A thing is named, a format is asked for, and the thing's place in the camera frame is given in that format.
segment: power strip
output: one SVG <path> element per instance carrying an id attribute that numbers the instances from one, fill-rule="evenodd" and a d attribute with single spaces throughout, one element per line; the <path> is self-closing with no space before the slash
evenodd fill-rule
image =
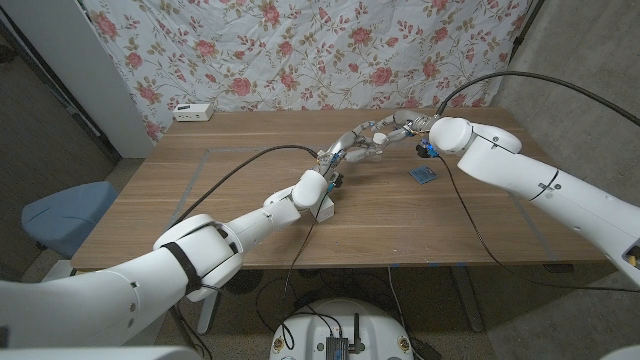
<path id="1" fill-rule="evenodd" d="M 213 104 L 178 104 L 173 109 L 177 121 L 207 121 L 213 115 Z"/>

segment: gray wall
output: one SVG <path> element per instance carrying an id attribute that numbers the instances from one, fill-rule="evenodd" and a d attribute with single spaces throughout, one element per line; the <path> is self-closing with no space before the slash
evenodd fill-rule
<path id="1" fill-rule="evenodd" d="M 122 77 L 75 0 L 0 0 L 0 5 L 125 158 L 153 144 Z"/>
<path id="2" fill-rule="evenodd" d="M 547 0 L 510 70 L 557 77 L 640 116 L 640 3 Z M 571 90 L 505 78 L 508 109 L 557 165 L 640 205 L 640 128 Z"/>

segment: floral fabric backdrop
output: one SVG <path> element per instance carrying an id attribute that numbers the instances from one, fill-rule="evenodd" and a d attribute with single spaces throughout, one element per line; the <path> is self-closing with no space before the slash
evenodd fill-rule
<path id="1" fill-rule="evenodd" d="M 507 66 L 530 0 L 84 0 L 157 142 L 216 111 L 416 108 Z M 483 106 L 499 79 L 451 106 Z"/>

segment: wooden table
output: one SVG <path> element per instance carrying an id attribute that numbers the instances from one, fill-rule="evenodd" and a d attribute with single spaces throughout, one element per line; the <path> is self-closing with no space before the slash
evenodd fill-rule
<path id="1" fill-rule="evenodd" d="M 434 110 L 421 110 L 433 114 Z M 281 144 L 327 149 L 340 135 L 393 110 L 220 113 L 204 123 L 175 123 L 71 260 L 82 271 L 143 255 L 211 185 L 257 151 Z M 448 116 L 499 126 L 520 138 L 522 153 L 551 163 L 499 108 L 449 109 Z M 389 147 L 380 162 L 343 162 L 344 185 L 331 193 L 335 216 L 317 225 L 296 267 L 493 264 L 478 241 L 439 159 L 421 159 L 419 139 Z M 587 241 L 522 199 L 460 171 L 445 157 L 487 245 L 508 264 L 600 261 Z M 234 175 L 194 214 L 229 221 L 261 207 L 293 185 L 315 161 L 301 150 L 264 155 Z M 408 173 L 421 165 L 439 178 L 419 185 Z M 245 268 L 288 268 L 311 225 L 307 212 L 245 257 Z"/>

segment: blue chair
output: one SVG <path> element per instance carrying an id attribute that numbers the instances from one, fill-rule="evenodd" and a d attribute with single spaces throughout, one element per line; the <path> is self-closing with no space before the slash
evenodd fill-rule
<path id="1" fill-rule="evenodd" d="M 66 189 L 22 209 L 22 228 L 37 243 L 70 259 L 118 197 L 107 181 Z"/>

